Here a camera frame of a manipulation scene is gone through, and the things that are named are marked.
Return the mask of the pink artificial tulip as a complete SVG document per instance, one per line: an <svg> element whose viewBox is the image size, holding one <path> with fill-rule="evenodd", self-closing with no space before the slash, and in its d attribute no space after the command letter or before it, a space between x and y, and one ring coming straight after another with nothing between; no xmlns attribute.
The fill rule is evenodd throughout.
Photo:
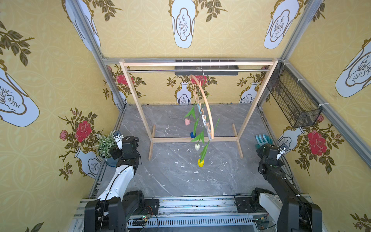
<svg viewBox="0 0 371 232"><path fill-rule="evenodd" d="M186 114L185 118L185 125L188 126L191 123L191 118L196 119L196 103L195 102L191 108L191 110Z"/></svg>

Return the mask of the blue artificial tulip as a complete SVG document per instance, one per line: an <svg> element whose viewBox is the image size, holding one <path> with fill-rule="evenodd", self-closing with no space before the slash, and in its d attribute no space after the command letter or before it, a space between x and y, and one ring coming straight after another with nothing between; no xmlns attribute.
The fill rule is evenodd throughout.
<svg viewBox="0 0 371 232"><path fill-rule="evenodd" d="M198 124L199 124L199 119L200 117L197 117L196 118L196 121L194 123L194 128L193 128L193 131L190 133L190 137L192 139L196 138L197 137L197 127L198 127Z"/></svg>

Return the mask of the yellow artificial tulip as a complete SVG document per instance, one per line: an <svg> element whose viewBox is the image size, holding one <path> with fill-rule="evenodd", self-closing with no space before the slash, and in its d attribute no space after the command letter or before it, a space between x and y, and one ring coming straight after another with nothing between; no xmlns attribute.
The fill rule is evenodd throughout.
<svg viewBox="0 0 371 232"><path fill-rule="evenodd" d="M204 149L202 150L202 152L201 152L201 154L200 154L201 158L198 159L198 166L199 166L199 167L203 167L203 165L204 165L204 158L205 158L205 155L206 155L206 153L207 153L207 150L208 150L208 147L209 147L209 144L210 144L210 141L211 141L211 140L212 140L212 139L209 138L209 141L207 142L206 146L204 147Z"/></svg>

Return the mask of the curved wooden clip hanger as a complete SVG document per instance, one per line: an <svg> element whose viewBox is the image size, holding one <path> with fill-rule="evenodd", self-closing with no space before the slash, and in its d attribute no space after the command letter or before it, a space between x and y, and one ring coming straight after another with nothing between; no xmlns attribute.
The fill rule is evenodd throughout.
<svg viewBox="0 0 371 232"><path fill-rule="evenodd" d="M201 85L201 82L198 80L198 78L194 75L190 75L190 83L193 85L193 94L195 101L197 102L197 105L200 107L201 116L203 119L204 127L207 130L208 138L211 138L214 140L214 122L211 114L211 108L207 99L207 96L204 92L204 89ZM198 96L198 93L195 88L199 89L199 92L202 95L203 102L200 101L200 98Z"/></svg>

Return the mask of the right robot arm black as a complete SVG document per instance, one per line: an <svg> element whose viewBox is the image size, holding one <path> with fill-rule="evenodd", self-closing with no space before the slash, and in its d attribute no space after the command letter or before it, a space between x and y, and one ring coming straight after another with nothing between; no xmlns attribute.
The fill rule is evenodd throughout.
<svg viewBox="0 0 371 232"><path fill-rule="evenodd" d="M256 212L263 208L273 219L278 232L323 231L322 210L297 191L282 169L284 163L279 157L286 152L286 146L264 144L256 152L260 158L258 172L274 192L255 188L251 197L235 195L233 201L238 212L246 212L247 207Z"/></svg>

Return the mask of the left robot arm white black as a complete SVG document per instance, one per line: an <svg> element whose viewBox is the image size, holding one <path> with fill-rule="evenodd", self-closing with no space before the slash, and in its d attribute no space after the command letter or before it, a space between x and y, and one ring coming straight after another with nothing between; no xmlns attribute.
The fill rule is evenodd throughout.
<svg viewBox="0 0 371 232"><path fill-rule="evenodd" d="M100 232L104 226L114 232L127 232L127 223L138 209L144 209L142 191L126 192L138 167L142 164L137 151L139 139L132 135L123 136L119 131L113 133L115 145L109 153L117 160L115 175L104 192L96 200L85 206L84 231Z"/></svg>

